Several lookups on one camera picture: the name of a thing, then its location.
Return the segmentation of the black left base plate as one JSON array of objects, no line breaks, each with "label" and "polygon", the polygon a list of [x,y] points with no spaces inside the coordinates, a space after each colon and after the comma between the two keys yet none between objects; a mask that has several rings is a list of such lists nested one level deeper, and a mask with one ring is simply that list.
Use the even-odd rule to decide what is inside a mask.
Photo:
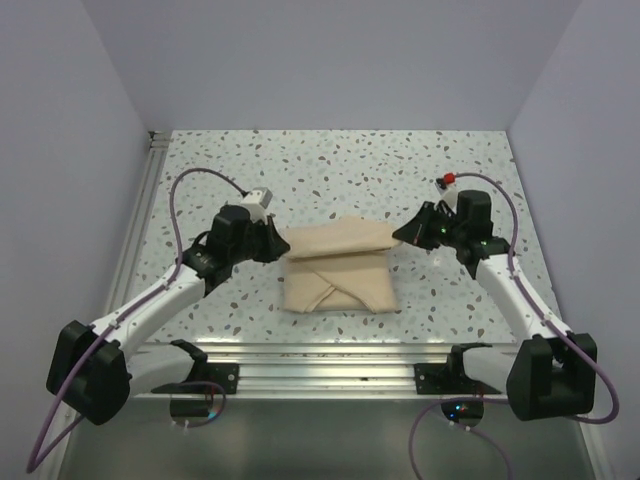
[{"label": "black left base plate", "polygon": [[164,384],[151,390],[153,394],[213,394],[211,383],[219,385],[227,395],[237,392],[240,366],[237,363],[207,363],[196,373],[176,385]]}]

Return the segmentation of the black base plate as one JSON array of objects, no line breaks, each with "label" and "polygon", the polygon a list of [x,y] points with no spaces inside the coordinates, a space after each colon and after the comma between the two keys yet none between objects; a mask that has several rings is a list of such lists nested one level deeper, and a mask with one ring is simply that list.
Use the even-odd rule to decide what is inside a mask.
[{"label": "black base plate", "polygon": [[227,395],[237,392],[240,366],[237,363],[207,363],[196,373],[176,385],[164,384],[151,390],[153,394],[213,394],[211,383],[219,385]]},{"label": "black base plate", "polygon": [[445,363],[416,363],[413,370],[418,395],[500,394],[489,385],[452,372]]}]

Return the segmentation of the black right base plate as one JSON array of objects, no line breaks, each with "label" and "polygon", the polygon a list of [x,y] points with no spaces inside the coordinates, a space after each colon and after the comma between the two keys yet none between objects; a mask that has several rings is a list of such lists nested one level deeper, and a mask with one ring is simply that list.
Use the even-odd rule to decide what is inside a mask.
[{"label": "black right base plate", "polygon": [[500,394],[489,385],[452,372],[445,363],[416,363],[413,370],[418,395]]}]

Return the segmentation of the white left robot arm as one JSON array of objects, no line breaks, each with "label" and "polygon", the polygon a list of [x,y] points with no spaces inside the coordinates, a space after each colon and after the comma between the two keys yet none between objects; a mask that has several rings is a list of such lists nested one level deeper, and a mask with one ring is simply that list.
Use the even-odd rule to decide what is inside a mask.
[{"label": "white left robot arm", "polygon": [[210,390],[206,354],[185,340],[156,352],[140,347],[168,321],[208,296],[244,261],[263,264],[290,249],[260,203],[225,205],[205,244],[182,253],[152,287],[89,325],[72,321],[59,334],[46,388],[91,423],[111,420],[127,400],[158,391]]}]

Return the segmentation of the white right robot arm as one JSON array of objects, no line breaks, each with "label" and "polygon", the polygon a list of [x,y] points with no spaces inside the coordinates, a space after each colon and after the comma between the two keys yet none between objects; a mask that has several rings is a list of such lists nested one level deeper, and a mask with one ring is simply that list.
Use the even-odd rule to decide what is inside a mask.
[{"label": "white right robot arm", "polygon": [[518,339],[514,357],[487,343],[455,345],[445,366],[430,377],[468,392],[482,384],[503,393],[520,420],[586,414],[594,405],[597,346],[544,310],[526,277],[517,271],[512,246],[493,232],[490,196],[464,190],[457,205],[425,202],[396,229],[394,239],[425,251],[454,249],[463,265],[494,302]]}]

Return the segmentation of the beige cloth mat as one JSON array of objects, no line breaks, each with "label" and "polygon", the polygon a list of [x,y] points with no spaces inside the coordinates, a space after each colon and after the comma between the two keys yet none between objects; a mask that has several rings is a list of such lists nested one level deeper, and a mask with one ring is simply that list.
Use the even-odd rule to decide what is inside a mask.
[{"label": "beige cloth mat", "polygon": [[388,223],[354,216],[287,229],[283,308],[301,314],[395,310],[388,252],[400,242],[393,232]]}]

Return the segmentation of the aluminium rail frame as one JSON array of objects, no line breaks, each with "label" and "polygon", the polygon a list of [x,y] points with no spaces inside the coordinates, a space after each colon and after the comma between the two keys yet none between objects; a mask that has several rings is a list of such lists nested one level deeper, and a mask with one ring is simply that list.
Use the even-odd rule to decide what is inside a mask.
[{"label": "aluminium rail frame", "polygon": [[[546,267],[504,134],[331,130],[175,132],[146,218],[134,271],[138,292],[102,317],[175,269],[189,247],[205,244],[219,210],[239,205],[252,189],[273,193],[267,214],[284,239],[289,228],[347,216],[385,222],[395,231],[425,201],[441,201],[435,180],[445,173],[455,174],[458,195],[490,195],[494,234],[511,244],[516,269],[543,309],[563,322],[546,298]],[[519,341],[507,321],[452,248],[425,251],[400,242],[388,252],[398,301],[389,313],[285,310],[285,255],[236,265],[226,282],[168,321],[140,353],[185,340],[206,354],[207,363],[240,366],[235,394],[279,398],[408,397],[417,394],[413,365],[446,363],[455,345],[487,343],[509,357],[517,354]]]}]

